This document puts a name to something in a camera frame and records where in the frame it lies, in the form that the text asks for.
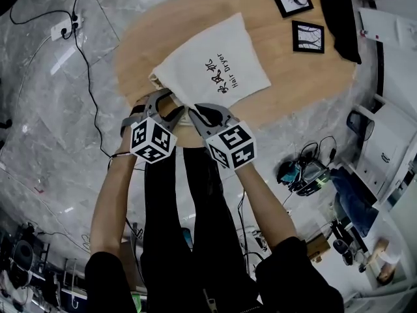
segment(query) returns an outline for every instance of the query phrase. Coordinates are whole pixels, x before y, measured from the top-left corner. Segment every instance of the black sleeve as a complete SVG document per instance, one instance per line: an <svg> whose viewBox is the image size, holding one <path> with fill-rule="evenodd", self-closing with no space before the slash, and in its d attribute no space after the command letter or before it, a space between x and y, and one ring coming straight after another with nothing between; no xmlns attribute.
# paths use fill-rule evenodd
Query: black sleeve
<svg viewBox="0 0 417 313"><path fill-rule="evenodd" d="M91 256L85 267L85 282L88 312L136 313L122 263L113 254Z"/></svg>
<svg viewBox="0 0 417 313"><path fill-rule="evenodd" d="M338 290L312 266L306 244L296 237L281 242L256 268L263 304L272 312L344 311Z"/></svg>

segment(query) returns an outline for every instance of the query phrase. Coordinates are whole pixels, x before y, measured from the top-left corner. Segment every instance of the green object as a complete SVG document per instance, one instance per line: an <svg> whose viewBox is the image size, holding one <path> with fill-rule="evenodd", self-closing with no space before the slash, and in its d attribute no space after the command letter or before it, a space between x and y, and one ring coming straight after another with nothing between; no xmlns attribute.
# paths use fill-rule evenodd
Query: green object
<svg viewBox="0 0 417 313"><path fill-rule="evenodd" d="M131 294L132 294L133 302L135 303L136 312L141 313L142 311L141 295L138 294L138 292L132 292Z"/></svg>

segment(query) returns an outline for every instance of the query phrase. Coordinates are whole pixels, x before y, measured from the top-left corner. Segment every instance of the wooden table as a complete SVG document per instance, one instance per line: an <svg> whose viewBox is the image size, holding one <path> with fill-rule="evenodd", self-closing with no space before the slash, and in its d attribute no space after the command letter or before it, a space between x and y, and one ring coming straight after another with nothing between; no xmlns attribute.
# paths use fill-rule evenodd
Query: wooden table
<svg viewBox="0 0 417 313"><path fill-rule="evenodd" d="M347 89L355 64L339 56L327 29L320 0L314 9L283 19L274 0L170 0L141 15L120 43L116 71L120 92L133 106L153 92L148 80L153 68L172 51L204 29L241 12L253 47L272 86L244 98L231 111L252 129L322 98ZM323 25L324 54L293 51L291 20ZM174 108L165 101L162 112ZM201 138L194 127L177 126L181 147L199 147Z"/></svg>

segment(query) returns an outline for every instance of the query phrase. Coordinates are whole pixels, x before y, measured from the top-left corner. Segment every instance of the person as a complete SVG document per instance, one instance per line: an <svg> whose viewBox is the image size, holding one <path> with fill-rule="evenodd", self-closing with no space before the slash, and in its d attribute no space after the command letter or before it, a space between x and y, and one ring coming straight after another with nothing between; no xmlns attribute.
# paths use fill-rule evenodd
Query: person
<svg viewBox="0 0 417 313"><path fill-rule="evenodd" d="M118 153L129 151L130 134L126 128ZM196 211L192 251L177 211L175 150L145 167L146 223L140 260L147 312L284 313L311 312L314 307L343 312L342 296L312 266L306 244L297 238L286 210L253 164L247 164L236 174L272 251L257 266L257 281L252 280L223 196L217 163L205 148L183 152ZM89 312L136 311L119 259L135 162L135 155L114 158L98 195L91 258L85 268ZM259 294L263 304L257 300Z"/></svg>
<svg viewBox="0 0 417 313"><path fill-rule="evenodd" d="M336 201L340 203L371 252L364 266L379 257L384 263L377 281L381 286L391 283L402 253L398 234L384 219L383 214L372 207L345 168L333 169L330 178L338 191Z"/></svg>

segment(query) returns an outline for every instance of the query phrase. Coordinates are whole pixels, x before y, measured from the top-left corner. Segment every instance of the marble floor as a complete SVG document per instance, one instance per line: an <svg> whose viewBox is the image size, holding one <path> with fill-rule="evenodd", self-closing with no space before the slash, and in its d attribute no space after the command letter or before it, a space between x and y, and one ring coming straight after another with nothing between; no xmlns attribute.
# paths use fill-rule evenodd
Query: marble floor
<svg viewBox="0 0 417 313"><path fill-rule="evenodd" d="M103 147L109 153L118 147L120 122L130 111L117 92L115 48L134 18L163 1L78 2L77 11L84 18L79 43L91 64L92 92L100 108L98 126L104 134ZM352 1L356 11L365 4L363 0ZM27 20L57 8L70 10L73 2L19 0L13 9L14 19ZM73 40L47 40L27 69L51 27L63 19L62 14L50 14L25 25L13 25L8 14L0 17L0 121L12 118L14 123L10 129L0 130L0 140L6 140L0 153L0 207L16 222L30 221L42 231L67 233L82 246L81 236L89 234L108 162L99 150L100 139L93 125L94 106L87 92L86 66L74 49ZM281 201L289 192L276 183L274 168L285 157L293 156L309 141L319 141L329 134L338 142L338 154L351 150L355 144L354 134L345 121L353 104L370 101L376 89L377 69L375 43L360 38L359 49L363 63L350 88L255 132L259 148L255 165ZM322 149L324 162L333 146L327 140ZM195 211L185 181L182 153L177 152L179 216L183 225L192 229ZM237 205L242 187L230 171L222 170L222 179L226 200L240 227ZM285 207L291 210L301 237L307 239L332 219L328 206L334 194L334 187L328 184L308 198L294 195L288 199ZM143 226L144 211L143 172L135 171L129 191L129 220ZM256 225L247 200L244 217L247 225ZM89 257L63 236L45 240L51 242L51 249L58 256L78 258L81 263Z"/></svg>

